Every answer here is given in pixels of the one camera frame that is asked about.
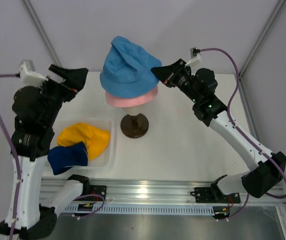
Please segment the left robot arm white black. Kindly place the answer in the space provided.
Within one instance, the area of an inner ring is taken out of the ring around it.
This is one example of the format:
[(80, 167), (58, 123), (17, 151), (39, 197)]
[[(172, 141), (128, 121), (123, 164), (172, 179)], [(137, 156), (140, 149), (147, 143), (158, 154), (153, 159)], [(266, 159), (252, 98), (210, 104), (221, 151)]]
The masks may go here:
[(11, 149), (14, 180), (10, 208), (0, 222), (0, 235), (9, 238), (18, 235), (22, 240), (37, 240), (49, 236), (62, 211), (75, 199), (83, 201), (91, 194), (89, 178), (74, 174), (45, 203), (39, 202), (53, 124), (62, 104), (84, 88), (88, 74), (86, 68), (51, 65), (49, 70), (63, 82), (37, 73), (29, 60), (24, 60), (15, 74), (24, 86), (13, 97), (14, 133), (4, 132)]

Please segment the light blue bucket hat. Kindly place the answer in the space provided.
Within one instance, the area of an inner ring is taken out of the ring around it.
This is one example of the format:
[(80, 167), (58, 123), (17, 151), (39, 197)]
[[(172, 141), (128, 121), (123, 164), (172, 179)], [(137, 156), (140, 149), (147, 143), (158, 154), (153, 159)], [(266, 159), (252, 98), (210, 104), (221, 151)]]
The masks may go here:
[(100, 73), (102, 88), (120, 98), (136, 98), (154, 89), (159, 80), (151, 68), (160, 67), (159, 59), (123, 36), (111, 41), (110, 51)]

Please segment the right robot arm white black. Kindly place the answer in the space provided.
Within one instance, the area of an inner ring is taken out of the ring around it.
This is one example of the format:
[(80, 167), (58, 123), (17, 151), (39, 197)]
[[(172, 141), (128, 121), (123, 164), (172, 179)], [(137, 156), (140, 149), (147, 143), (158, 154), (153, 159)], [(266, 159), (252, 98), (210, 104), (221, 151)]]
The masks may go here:
[(179, 59), (167, 66), (151, 68), (153, 75), (169, 88), (177, 87), (193, 102), (193, 112), (218, 133), (242, 158), (248, 172), (224, 175), (211, 184), (211, 198), (222, 202), (233, 193), (248, 193), (255, 198), (267, 195), (284, 179), (286, 156), (265, 147), (240, 125), (228, 112), (227, 106), (215, 95), (218, 82), (208, 68), (195, 74), (185, 61)]

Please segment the pink bucket hat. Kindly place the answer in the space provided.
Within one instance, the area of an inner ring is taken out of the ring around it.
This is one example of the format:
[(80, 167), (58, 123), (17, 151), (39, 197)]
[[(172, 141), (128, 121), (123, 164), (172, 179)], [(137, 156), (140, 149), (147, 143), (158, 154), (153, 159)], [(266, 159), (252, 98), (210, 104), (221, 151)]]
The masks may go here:
[(143, 105), (148, 103), (149, 101), (153, 100), (158, 94), (158, 87), (154, 87), (149, 92), (133, 97), (133, 98), (123, 98), (123, 97), (116, 97), (111, 95), (108, 92), (105, 92), (105, 99), (108, 105), (116, 108), (129, 108), (129, 107), (136, 107), (139, 105)]

